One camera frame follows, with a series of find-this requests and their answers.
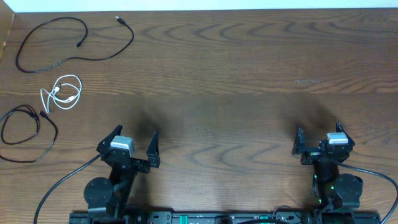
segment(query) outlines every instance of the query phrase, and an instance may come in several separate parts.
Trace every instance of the white connector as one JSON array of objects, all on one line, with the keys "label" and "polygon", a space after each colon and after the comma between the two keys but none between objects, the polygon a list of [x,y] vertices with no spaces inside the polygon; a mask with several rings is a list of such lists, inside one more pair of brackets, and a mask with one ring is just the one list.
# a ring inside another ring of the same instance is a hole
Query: white connector
[{"label": "white connector", "polygon": [[[57,83],[58,83],[62,78],[65,78],[65,77],[74,77],[74,78],[76,78],[76,79],[79,81],[80,87],[77,88],[76,86],[74,86],[74,85],[72,85],[72,84],[69,84],[69,83],[64,83],[64,84],[61,84],[60,86],[57,86]],[[65,85],[68,85],[68,86],[73,87],[74,89],[76,89],[77,94],[76,94],[76,95],[73,95],[73,96],[69,96],[66,100],[61,100],[60,98],[58,98],[58,97],[56,96],[56,94],[60,91],[61,86],[65,86]],[[50,106],[49,106],[50,98],[52,98],[53,101],[54,101],[54,103],[55,103],[59,108],[61,108],[61,109],[63,109],[63,110],[68,110],[68,109],[74,107],[74,106],[77,104],[77,102],[79,101],[79,99],[80,99],[80,93],[81,93],[81,89],[82,89],[82,88],[83,88],[83,85],[81,84],[81,80],[80,80],[80,78],[77,77],[76,75],[64,75],[64,76],[59,77],[59,78],[57,79],[57,81],[54,83],[54,86],[53,86],[52,91],[51,91],[50,93],[49,93],[47,90],[41,88],[41,89],[40,89],[40,96],[41,96],[41,98],[42,98],[42,103],[43,103],[45,112],[46,112],[46,113],[50,113]],[[48,96],[49,96],[49,97],[47,97],[47,105],[44,103],[43,91],[45,91],[46,94],[48,94]],[[57,103],[57,102],[60,102],[60,103],[71,103],[73,100],[75,100],[75,102],[74,102],[70,107],[68,107],[68,108],[64,108],[64,107],[60,106],[60,105]]]}]

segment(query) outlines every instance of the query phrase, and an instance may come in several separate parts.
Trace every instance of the white wall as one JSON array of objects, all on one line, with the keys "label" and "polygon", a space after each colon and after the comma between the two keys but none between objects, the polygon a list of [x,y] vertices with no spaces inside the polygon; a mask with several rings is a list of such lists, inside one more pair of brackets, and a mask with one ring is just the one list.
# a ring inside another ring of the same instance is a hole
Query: white wall
[{"label": "white wall", "polygon": [[398,0],[4,0],[14,12],[398,7]]}]

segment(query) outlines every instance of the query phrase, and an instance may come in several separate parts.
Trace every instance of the white cable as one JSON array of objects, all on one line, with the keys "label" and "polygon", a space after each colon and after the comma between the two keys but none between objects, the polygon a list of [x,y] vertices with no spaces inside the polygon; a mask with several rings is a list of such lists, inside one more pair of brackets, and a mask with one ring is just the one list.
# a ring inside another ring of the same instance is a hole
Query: white cable
[{"label": "white cable", "polygon": [[[64,84],[61,84],[60,86],[57,86],[57,83],[58,83],[61,79],[65,78],[65,77],[75,77],[75,78],[79,81],[80,88],[77,88],[76,86],[74,86],[74,85],[72,85],[72,84],[70,84],[70,83],[64,83]],[[70,86],[70,87],[75,88],[76,91],[77,91],[77,94],[76,94],[76,95],[73,95],[73,96],[69,96],[66,100],[61,100],[60,98],[57,97],[57,93],[60,91],[60,88],[61,88],[62,86]],[[59,108],[61,108],[61,109],[63,109],[63,110],[69,110],[70,108],[74,107],[74,106],[77,104],[77,102],[79,101],[79,99],[80,99],[80,93],[81,93],[81,89],[82,89],[82,88],[83,88],[83,85],[81,84],[81,80],[80,80],[80,78],[77,77],[76,75],[64,75],[64,76],[59,77],[59,78],[57,79],[57,81],[54,83],[54,86],[52,87],[52,91],[51,91],[50,93],[49,93],[47,90],[41,88],[41,89],[40,89],[40,96],[42,97],[42,103],[43,103],[45,112],[46,112],[46,113],[50,113],[50,106],[49,106],[50,98],[52,98],[53,101],[54,101],[54,103],[55,103]],[[48,96],[49,96],[49,97],[47,97],[47,105],[44,103],[43,91],[45,91],[46,94],[48,94]],[[60,105],[57,103],[57,101],[60,102],[60,103],[71,103],[71,102],[73,102],[73,101],[75,101],[75,102],[74,102],[71,106],[69,106],[69,107],[62,107],[62,106],[60,106]]]}]

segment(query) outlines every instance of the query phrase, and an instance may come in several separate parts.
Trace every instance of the wooden table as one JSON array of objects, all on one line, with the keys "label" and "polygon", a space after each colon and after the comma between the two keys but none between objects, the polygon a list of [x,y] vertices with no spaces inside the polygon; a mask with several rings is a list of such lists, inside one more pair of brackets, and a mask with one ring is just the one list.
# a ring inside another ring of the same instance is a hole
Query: wooden table
[{"label": "wooden table", "polygon": [[[111,60],[71,60],[37,74],[18,71],[18,48],[40,28],[21,55],[25,69],[74,55]],[[96,145],[118,124],[136,141],[137,157],[160,132],[159,169],[141,174],[131,203],[174,210],[273,210],[315,205],[311,166],[290,154],[294,127],[324,139],[339,120],[356,141],[347,164],[398,180],[398,9],[196,12],[84,12],[17,14],[0,63],[0,113],[28,103],[42,110],[40,88],[78,75],[83,93],[72,110],[51,105],[60,133],[34,164],[0,162],[0,222],[31,223],[41,198],[64,175],[96,155]],[[8,139],[32,131],[22,114],[10,119]],[[38,137],[1,153],[33,158],[53,138],[42,119]],[[109,175],[101,161],[57,188],[39,223],[66,223],[86,210],[83,189]],[[384,216],[396,193],[386,180],[341,169],[364,180],[361,210]],[[389,223],[398,222],[398,214]]]}]

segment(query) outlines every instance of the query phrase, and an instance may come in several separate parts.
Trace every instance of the black wire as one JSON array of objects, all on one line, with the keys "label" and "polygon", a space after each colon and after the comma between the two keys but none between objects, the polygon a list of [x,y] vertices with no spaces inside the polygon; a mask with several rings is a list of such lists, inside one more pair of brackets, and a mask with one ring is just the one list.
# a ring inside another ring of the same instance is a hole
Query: black wire
[{"label": "black wire", "polygon": [[378,172],[374,172],[374,171],[370,171],[370,170],[366,170],[366,169],[357,168],[357,167],[353,167],[353,166],[350,166],[350,165],[342,164],[342,163],[337,162],[337,161],[335,161],[333,159],[331,159],[331,161],[334,162],[335,164],[341,166],[341,167],[345,167],[345,168],[353,169],[353,170],[356,170],[356,171],[364,172],[364,173],[367,173],[367,174],[376,175],[378,177],[382,177],[382,178],[388,180],[389,182],[391,182],[394,185],[394,187],[397,190],[396,201],[392,205],[392,207],[389,210],[389,212],[387,213],[387,215],[381,220],[380,224],[384,224],[387,221],[387,219],[390,218],[390,216],[392,215],[392,213],[394,212],[394,210],[396,209],[396,207],[398,205],[398,185],[397,185],[397,183],[393,179],[391,179],[390,177],[388,177],[388,176],[386,176],[384,174],[380,174]]},{"label": "black wire", "polygon": [[295,215],[299,220],[301,220],[301,216],[298,215],[298,214],[296,213],[296,211],[295,211],[292,207],[290,207],[290,206],[288,206],[288,205],[281,205],[281,206],[277,207],[277,208],[275,209],[275,211],[272,213],[272,218],[273,218],[273,219],[276,219],[276,213],[277,213],[277,211],[278,211],[279,209],[283,208],[283,207],[289,208],[289,209],[294,213],[294,215]]},{"label": "black wire", "polygon": [[267,219],[267,220],[262,220],[262,219],[255,219],[255,220],[249,220],[245,222],[240,222],[238,224],[255,224],[255,223],[276,223],[276,224],[290,224],[287,222],[283,222],[280,220],[273,220],[273,219]]},{"label": "black wire", "polygon": [[131,42],[134,40],[134,32],[132,31],[132,29],[131,29],[123,20],[121,20],[119,17],[117,17],[116,19],[117,19],[122,25],[125,25],[125,26],[131,31],[132,36],[131,36],[131,40],[129,41],[129,43],[128,43],[126,46],[124,46],[121,50],[119,50],[118,52],[116,52],[115,54],[113,54],[113,55],[111,55],[111,56],[109,56],[109,57],[105,57],[105,58],[69,57],[69,58],[63,59],[62,61],[57,62],[57,63],[55,63],[55,64],[53,64],[53,65],[51,65],[51,66],[48,66],[48,67],[46,67],[46,68],[41,68],[41,69],[39,69],[39,70],[24,70],[24,69],[19,65],[19,55],[21,54],[22,48],[23,48],[23,46],[25,45],[25,43],[26,43],[27,39],[29,38],[29,36],[30,36],[35,30],[37,30],[39,27],[44,26],[44,25],[49,24],[49,23],[54,22],[54,21],[58,21],[58,20],[60,20],[60,19],[74,19],[74,20],[76,20],[76,21],[80,21],[80,22],[84,25],[84,27],[85,27],[85,29],[86,29],[85,36],[82,38],[81,41],[79,41],[79,43],[76,44],[76,48],[78,48],[78,47],[83,43],[83,41],[84,41],[84,40],[86,39],[86,37],[87,37],[88,28],[87,28],[87,25],[86,25],[81,19],[78,19],[78,18],[75,18],[75,17],[59,17],[59,18],[51,19],[51,20],[49,20],[49,21],[47,21],[47,22],[44,22],[44,23],[38,25],[37,27],[35,27],[34,29],[32,29],[32,30],[28,33],[28,35],[25,37],[24,41],[22,41],[21,46],[19,47],[17,56],[16,56],[16,58],[15,58],[15,64],[16,64],[17,68],[18,68],[20,71],[25,72],[25,73],[37,73],[37,72],[42,72],[42,71],[44,71],[44,70],[50,69],[50,68],[52,68],[52,67],[55,67],[55,66],[57,66],[57,65],[59,65],[59,64],[61,64],[61,63],[63,63],[63,62],[66,62],[67,60],[71,60],[71,59],[80,59],[80,60],[89,60],[89,61],[108,60],[108,59],[111,59],[111,58],[117,56],[118,54],[120,54],[120,53],[121,53],[124,49],[126,49],[126,48],[131,44]]},{"label": "black wire", "polygon": [[37,219],[39,217],[39,212],[40,209],[42,208],[45,200],[47,199],[47,197],[49,197],[49,195],[51,194],[51,192],[53,192],[53,190],[55,188],[57,188],[60,184],[62,184],[62,182],[64,182],[65,180],[67,180],[69,177],[75,175],[76,173],[78,173],[79,171],[83,170],[84,168],[88,167],[90,164],[92,164],[95,160],[97,160],[101,155],[97,155],[94,158],[92,158],[90,161],[88,161],[86,164],[82,165],[81,167],[77,168],[75,171],[71,172],[70,174],[66,175],[65,177],[63,177],[62,179],[60,179],[57,183],[55,183],[50,190],[44,195],[43,199],[40,201],[39,206],[37,206],[36,208],[36,212],[35,212],[35,217],[33,219],[33,224],[37,224]]},{"label": "black wire", "polygon": [[[6,127],[7,121],[8,121],[8,119],[10,118],[10,116],[13,115],[13,114],[14,114],[15,112],[17,112],[17,111],[18,111],[18,112],[27,113],[30,117],[32,117],[33,119],[35,119],[35,122],[36,122],[36,132],[35,132],[31,137],[29,137],[29,138],[27,138],[27,139],[25,139],[25,140],[21,140],[21,141],[18,141],[18,142],[7,142],[7,141],[4,139],[4,129],[5,129],[5,127]],[[55,125],[55,123],[54,123],[43,111],[41,111],[39,114],[41,115],[41,117],[43,117],[43,118],[45,118],[47,121],[49,121],[49,122],[52,124],[52,126],[54,127],[54,129],[55,129],[55,135],[54,135],[54,138],[53,138],[53,140],[52,140],[50,146],[42,153],[41,156],[39,156],[37,159],[31,160],[31,161],[18,161],[18,160],[15,160],[15,159],[8,159],[8,158],[6,158],[6,157],[4,157],[4,156],[2,156],[2,155],[0,155],[0,159],[3,159],[3,160],[5,160],[5,161],[9,161],[9,162],[32,163],[32,162],[37,162],[37,161],[39,161],[41,158],[43,158],[43,157],[46,155],[46,153],[49,152],[49,150],[50,150],[50,149],[52,148],[52,146],[54,145],[55,140],[57,140],[58,128],[57,128],[57,125]],[[8,111],[5,115],[3,115],[3,116],[0,118],[0,122],[1,122],[3,119],[5,119],[5,120],[4,120],[4,122],[3,122],[3,124],[2,124],[2,128],[1,128],[1,141],[2,141],[4,144],[16,145],[16,144],[20,144],[20,143],[26,142],[26,141],[31,140],[32,138],[36,137],[36,135],[37,135],[37,134],[39,133],[39,131],[40,131],[40,119],[39,119],[39,117],[37,116],[37,113],[36,113],[35,109],[33,109],[33,107],[32,107],[31,105],[19,105],[19,106],[15,107],[14,109]]]}]

